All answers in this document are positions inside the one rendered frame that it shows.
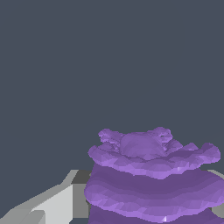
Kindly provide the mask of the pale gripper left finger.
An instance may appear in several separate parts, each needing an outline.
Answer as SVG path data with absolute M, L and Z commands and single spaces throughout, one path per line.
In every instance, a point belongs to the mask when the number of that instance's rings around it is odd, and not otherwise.
M 89 217 L 90 203 L 84 189 L 91 171 L 71 170 L 61 184 L 12 208 L 0 224 L 69 224 Z

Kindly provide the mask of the purple layered lumpy object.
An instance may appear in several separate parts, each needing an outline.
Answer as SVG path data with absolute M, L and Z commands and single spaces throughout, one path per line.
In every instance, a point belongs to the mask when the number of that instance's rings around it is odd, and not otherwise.
M 202 171 L 221 159 L 211 143 L 182 145 L 169 129 L 99 132 L 84 189 L 88 224 L 224 224 L 224 178 Z

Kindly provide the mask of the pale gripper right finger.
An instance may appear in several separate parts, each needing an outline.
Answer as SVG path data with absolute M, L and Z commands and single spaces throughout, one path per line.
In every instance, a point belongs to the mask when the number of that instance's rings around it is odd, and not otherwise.
M 220 218 L 224 218 L 224 174 L 216 171 L 209 170 L 212 174 L 218 176 L 222 179 L 220 186 L 213 188 L 209 193 L 212 203 L 210 205 L 210 210 Z

